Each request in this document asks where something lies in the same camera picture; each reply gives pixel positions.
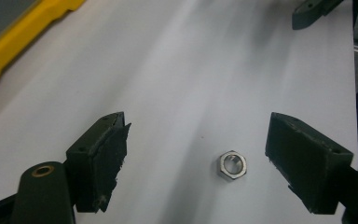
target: white surface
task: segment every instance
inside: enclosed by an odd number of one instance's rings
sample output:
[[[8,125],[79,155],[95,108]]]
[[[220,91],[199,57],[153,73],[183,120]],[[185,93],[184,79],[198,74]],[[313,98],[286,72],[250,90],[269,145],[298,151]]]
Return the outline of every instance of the white surface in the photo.
[[[54,24],[0,81],[0,199],[125,111],[129,154],[105,214],[78,223],[340,223],[315,216],[264,155],[269,116],[357,153],[351,2],[292,31],[295,0],[100,0]],[[216,159],[244,155],[228,183]]]

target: yellow edge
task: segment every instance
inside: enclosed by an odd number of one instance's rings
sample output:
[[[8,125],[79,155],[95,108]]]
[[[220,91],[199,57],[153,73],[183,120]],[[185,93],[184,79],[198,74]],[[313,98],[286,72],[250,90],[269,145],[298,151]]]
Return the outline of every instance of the yellow edge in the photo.
[[[0,73],[37,35],[67,10],[78,9],[85,0],[43,0],[0,36]]]

